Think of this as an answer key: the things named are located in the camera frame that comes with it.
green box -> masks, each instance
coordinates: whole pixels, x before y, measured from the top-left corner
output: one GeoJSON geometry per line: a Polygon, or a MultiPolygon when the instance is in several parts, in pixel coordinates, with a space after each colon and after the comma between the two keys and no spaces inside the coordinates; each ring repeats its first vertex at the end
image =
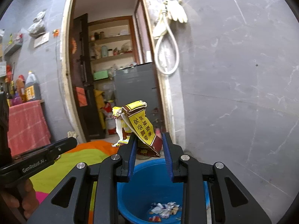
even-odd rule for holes
{"type": "Polygon", "coordinates": [[[94,80],[100,80],[103,78],[108,78],[108,72],[107,70],[105,71],[97,71],[93,74],[94,80]]]}

blue bucket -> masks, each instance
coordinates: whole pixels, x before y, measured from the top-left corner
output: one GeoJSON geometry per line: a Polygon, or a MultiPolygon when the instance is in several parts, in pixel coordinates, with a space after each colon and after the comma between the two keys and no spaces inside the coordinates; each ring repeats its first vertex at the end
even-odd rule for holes
{"type": "MultiPolygon", "coordinates": [[[[206,206],[210,204],[207,183],[204,182],[206,206]]],[[[172,183],[166,171],[165,159],[155,159],[135,166],[129,183],[118,183],[118,209],[122,216],[133,224],[150,224],[149,214],[152,203],[183,204],[183,183],[172,183]]],[[[181,211],[162,219],[161,223],[180,224],[176,219],[181,211]]]]}

pink towel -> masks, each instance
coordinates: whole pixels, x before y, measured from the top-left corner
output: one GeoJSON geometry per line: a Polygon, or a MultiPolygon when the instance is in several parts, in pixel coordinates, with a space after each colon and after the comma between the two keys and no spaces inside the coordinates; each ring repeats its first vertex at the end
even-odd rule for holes
{"type": "Polygon", "coordinates": [[[27,102],[9,108],[7,136],[11,155],[18,155],[50,144],[50,132],[40,101],[27,102]]]}

metal screw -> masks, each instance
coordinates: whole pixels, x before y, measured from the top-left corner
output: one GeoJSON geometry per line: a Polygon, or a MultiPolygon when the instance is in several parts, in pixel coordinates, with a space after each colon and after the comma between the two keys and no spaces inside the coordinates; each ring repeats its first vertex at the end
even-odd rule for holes
{"type": "Polygon", "coordinates": [[[215,166],[219,169],[224,168],[224,165],[222,162],[216,162],[215,166]]]}
{"type": "Polygon", "coordinates": [[[85,167],[85,163],[83,163],[83,162],[79,162],[78,164],[77,164],[77,168],[78,169],[82,169],[82,168],[84,168],[85,167]]]}
{"type": "Polygon", "coordinates": [[[113,155],[111,156],[111,159],[112,159],[112,160],[119,160],[119,158],[120,158],[120,155],[118,155],[118,154],[113,154],[113,155]]]}
{"type": "Polygon", "coordinates": [[[181,155],[181,159],[183,161],[188,161],[190,159],[190,157],[188,155],[181,155]]]}

wooden door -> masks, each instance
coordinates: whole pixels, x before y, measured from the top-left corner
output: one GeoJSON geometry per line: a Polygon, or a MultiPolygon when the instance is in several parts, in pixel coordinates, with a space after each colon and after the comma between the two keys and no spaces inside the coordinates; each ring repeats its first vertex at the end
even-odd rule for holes
{"type": "Polygon", "coordinates": [[[73,20],[70,30],[72,46],[70,69],[72,87],[81,126],[87,141],[105,138],[94,95],[89,59],[87,13],[73,20]]]}

